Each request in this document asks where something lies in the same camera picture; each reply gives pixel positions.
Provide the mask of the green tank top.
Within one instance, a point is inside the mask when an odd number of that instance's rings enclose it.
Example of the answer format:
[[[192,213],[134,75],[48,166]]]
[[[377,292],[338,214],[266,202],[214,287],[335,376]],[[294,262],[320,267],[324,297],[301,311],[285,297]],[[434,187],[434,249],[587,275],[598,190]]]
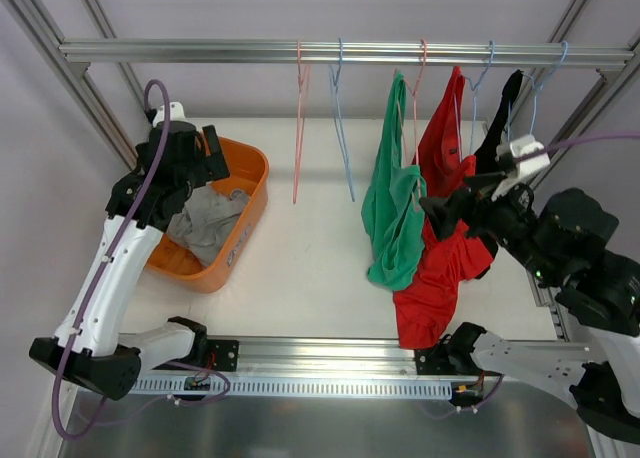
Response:
[[[368,280],[393,292],[413,280],[424,250],[425,213],[418,199],[426,182],[418,165],[403,163],[403,125],[407,85],[402,73],[394,74],[381,138],[361,219],[372,248]]]

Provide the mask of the grey tank top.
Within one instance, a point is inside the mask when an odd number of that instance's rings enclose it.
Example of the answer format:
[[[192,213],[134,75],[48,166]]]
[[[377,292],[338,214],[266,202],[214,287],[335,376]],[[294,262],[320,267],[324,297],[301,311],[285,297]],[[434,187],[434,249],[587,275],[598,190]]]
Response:
[[[166,234],[208,267],[222,250],[249,199],[240,189],[226,196],[211,186],[197,188],[182,211],[173,216]]]

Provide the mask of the red tank top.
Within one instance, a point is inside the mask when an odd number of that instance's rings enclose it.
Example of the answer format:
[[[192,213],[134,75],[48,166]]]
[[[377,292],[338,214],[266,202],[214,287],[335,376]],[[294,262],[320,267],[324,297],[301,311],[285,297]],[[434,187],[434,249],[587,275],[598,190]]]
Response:
[[[465,78],[454,67],[443,98],[418,146],[418,162],[429,197],[447,198],[476,171],[476,157],[461,157],[459,111]],[[490,269],[497,246],[489,240],[468,238],[460,222],[454,234],[438,241],[430,222],[422,230],[424,250],[412,283],[393,294],[399,346],[427,349],[435,346],[451,322],[462,281],[482,278]]]

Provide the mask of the blue hanger of red top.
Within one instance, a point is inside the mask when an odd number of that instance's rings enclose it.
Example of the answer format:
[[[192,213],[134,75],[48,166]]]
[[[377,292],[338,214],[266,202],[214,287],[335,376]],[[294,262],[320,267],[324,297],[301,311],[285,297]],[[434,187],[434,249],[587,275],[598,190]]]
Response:
[[[470,151],[473,150],[473,144],[474,144],[474,133],[475,133],[474,127],[475,127],[477,110],[478,110],[478,105],[477,105],[478,94],[482,87],[482,84],[484,82],[487,72],[493,65],[494,56],[495,56],[495,42],[493,40],[490,40],[489,41],[489,58],[487,59],[486,65],[483,71],[481,72],[481,74],[479,75],[478,79],[476,81],[473,81],[471,78],[463,75],[463,78],[469,84],[469,88],[472,92],[472,102],[473,102],[471,136],[470,136],[470,145],[469,145]],[[458,102],[458,96],[459,94],[457,92],[454,92],[453,94],[454,117],[455,117],[454,124],[455,124],[455,131],[456,131],[456,138],[457,138],[457,145],[458,145],[457,147],[458,159],[460,162],[462,162],[464,156],[463,156],[463,142],[462,142],[462,133],[461,133],[461,104]]]

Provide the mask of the blue hanger of grey top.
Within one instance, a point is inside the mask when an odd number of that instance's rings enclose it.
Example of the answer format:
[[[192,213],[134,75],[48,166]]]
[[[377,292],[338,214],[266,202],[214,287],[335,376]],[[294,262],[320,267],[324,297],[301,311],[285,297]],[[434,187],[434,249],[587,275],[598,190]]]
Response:
[[[332,119],[336,133],[337,142],[340,148],[341,157],[344,166],[345,178],[349,190],[349,196],[352,202],[356,201],[354,180],[351,169],[350,154],[348,143],[344,131],[344,123],[340,104],[340,78],[344,59],[344,44],[341,38],[338,39],[338,62],[336,66],[328,66],[328,77],[330,86],[330,97],[332,104]]]

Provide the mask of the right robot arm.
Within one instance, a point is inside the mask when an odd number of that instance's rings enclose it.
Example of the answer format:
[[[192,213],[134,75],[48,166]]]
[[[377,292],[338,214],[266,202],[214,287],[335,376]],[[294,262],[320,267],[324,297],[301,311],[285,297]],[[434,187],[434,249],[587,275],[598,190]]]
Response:
[[[497,178],[469,177],[447,198],[421,198],[436,238],[452,237],[464,223],[468,237],[492,239],[539,288],[557,289],[556,303],[589,331],[605,358],[569,361],[464,322],[446,344],[448,366],[461,375],[482,370],[515,378],[565,402],[595,431],[637,444],[639,264],[607,248],[618,219],[578,188],[554,194],[535,212],[528,185],[500,194]]]

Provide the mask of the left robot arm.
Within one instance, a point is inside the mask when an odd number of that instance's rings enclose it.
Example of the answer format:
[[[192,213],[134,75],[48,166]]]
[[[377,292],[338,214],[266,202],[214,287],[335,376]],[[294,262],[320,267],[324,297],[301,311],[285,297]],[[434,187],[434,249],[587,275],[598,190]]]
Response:
[[[153,330],[122,336],[121,325],[141,273],[192,192],[230,175],[214,126],[155,125],[137,145],[134,170],[112,188],[89,274],[62,324],[35,339],[29,356],[64,381],[111,400],[126,396],[140,374],[160,366],[196,369],[207,360],[207,329],[172,317]]]

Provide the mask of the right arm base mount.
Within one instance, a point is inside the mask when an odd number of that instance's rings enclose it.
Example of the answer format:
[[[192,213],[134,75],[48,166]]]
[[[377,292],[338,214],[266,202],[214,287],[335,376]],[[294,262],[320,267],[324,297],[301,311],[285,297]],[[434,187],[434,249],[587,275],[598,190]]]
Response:
[[[474,376],[470,383],[452,385],[449,403],[453,406],[453,411],[439,416],[439,419],[453,413],[476,414],[497,393],[504,380],[503,375],[481,370],[470,358],[451,357],[444,341],[432,348],[415,350],[414,361],[419,376]]]

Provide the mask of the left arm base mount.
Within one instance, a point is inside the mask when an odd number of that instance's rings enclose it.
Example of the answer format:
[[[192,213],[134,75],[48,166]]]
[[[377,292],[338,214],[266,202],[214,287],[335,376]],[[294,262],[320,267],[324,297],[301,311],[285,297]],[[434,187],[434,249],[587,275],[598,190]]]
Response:
[[[219,372],[235,372],[237,370],[240,343],[231,339],[209,339],[205,357],[206,364]]]

